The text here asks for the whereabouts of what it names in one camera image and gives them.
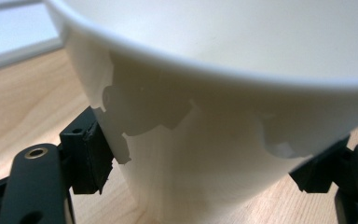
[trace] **wooden surface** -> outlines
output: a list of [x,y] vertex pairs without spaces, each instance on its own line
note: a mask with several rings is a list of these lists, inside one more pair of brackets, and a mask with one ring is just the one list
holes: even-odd
[[[58,144],[58,133],[87,106],[64,50],[0,69],[0,178],[8,175],[19,151]],[[350,147],[357,142],[358,130]],[[216,223],[337,223],[336,190],[302,193],[286,176]],[[76,195],[73,201],[77,223],[157,223],[137,209],[118,168],[103,195]]]

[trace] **screw hole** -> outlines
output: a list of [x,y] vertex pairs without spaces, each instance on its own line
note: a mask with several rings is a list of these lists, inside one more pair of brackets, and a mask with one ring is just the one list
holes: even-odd
[[42,220],[43,214],[39,211],[28,213],[20,221],[20,224],[35,224]]
[[81,132],[83,132],[82,129],[73,129],[72,130],[72,133],[81,133]]
[[36,158],[44,156],[46,153],[48,153],[48,149],[45,147],[34,148],[25,154],[25,158],[26,159],[36,159]]

